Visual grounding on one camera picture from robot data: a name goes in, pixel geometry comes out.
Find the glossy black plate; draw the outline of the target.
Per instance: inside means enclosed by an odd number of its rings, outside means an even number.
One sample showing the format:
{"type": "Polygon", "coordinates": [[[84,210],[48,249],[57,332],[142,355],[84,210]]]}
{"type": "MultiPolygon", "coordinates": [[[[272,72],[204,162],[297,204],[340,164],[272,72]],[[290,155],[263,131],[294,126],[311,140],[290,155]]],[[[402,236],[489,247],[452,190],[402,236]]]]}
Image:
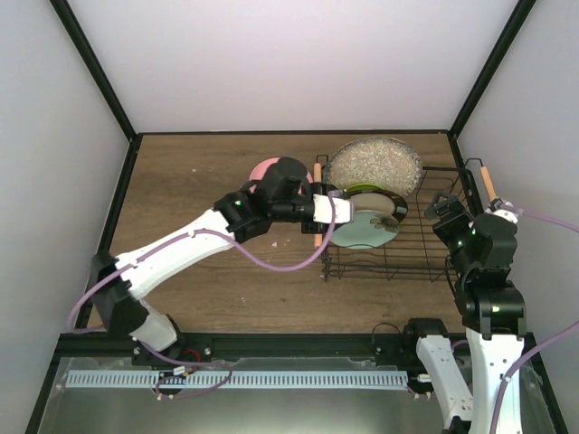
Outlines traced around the glossy black plate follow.
{"type": "MultiPolygon", "coordinates": [[[[332,184],[322,184],[321,185],[322,192],[320,194],[324,194],[327,196],[335,196],[343,199],[350,199],[353,195],[348,196],[346,194],[346,189],[338,189],[332,184]]],[[[391,190],[384,189],[383,195],[387,195],[390,197],[395,204],[395,211],[392,215],[399,223],[401,223],[407,216],[408,213],[408,205],[405,199],[398,193],[395,193],[391,190]]]]}

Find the pink plate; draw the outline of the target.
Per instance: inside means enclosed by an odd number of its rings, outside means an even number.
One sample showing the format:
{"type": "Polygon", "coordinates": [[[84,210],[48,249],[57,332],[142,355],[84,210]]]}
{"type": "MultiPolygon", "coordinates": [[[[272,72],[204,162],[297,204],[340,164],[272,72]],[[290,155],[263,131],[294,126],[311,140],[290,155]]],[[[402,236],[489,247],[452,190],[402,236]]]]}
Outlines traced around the pink plate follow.
{"type": "MultiPolygon", "coordinates": [[[[279,161],[279,157],[273,157],[273,158],[269,158],[266,160],[261,161],[260,163],[258,163],[251,171],[249,180],[250,181],[259,181],[262,179],[262,177],[265,175],[267,169],[277,163],[279,161]]],[[[313,178],[311,176],[310,172],[307,172],[307,179],[310,183],[313,182],[313,178]]],[[[254,192],[256,185],[253,185],[250,187],[250,192],[254,192]]]]}

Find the light teal plate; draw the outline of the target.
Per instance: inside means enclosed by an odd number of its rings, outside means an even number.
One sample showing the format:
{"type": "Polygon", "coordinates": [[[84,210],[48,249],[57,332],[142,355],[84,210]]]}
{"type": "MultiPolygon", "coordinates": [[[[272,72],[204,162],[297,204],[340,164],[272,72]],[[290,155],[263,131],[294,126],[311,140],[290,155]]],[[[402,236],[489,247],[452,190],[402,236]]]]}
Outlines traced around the light teal plate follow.
{"type": "Polygon", "coordinates": [[[353,221],[335,229],[331,242],[353,250],[378,248],[392,241],[399,227],[400,223],[392,215],[359,211],[355,212],[353,221]]]}

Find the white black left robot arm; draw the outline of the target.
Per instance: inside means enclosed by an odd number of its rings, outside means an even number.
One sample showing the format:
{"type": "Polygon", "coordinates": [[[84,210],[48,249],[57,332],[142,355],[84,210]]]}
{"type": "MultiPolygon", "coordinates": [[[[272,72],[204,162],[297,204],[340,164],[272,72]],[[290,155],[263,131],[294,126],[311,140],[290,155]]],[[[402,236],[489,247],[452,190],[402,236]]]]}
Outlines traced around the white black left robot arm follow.
{"type": "Polygon", "coordinates": [[[350,202],[291,157],[269,163],[240,189],[226,194],[185,227],[133,251],[99,251],[92,260],[92,286],[86,295],[104,330],[125,335],[152,349],[166,365],[178,363],[185,343],[173,321],[147,304],[161,283],[195,263],[267,233],[275,222],[299,223],[305,231],[327,226],[327,245],[337,225],[350,221],[350,202]]]}

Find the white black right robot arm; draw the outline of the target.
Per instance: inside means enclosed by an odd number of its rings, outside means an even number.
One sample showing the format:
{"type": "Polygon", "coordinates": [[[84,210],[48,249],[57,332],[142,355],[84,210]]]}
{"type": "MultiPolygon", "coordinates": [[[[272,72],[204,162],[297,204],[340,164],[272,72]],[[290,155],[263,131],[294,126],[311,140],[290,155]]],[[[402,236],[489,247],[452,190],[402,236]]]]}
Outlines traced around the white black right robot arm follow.
{"type": "Polygon", "coordinates": [[[502,210],[474,216],[445,191],[434,195],[424,215],[449,251],[447,276],[465,327],[471,379],[464,379],[441,328],[405,337],[403,356],[426,369],[443,432],[519,433],[519,375],[511,368],[525,346],[526,305],[508,278],[517,249],[517,217],[502,210]]]}

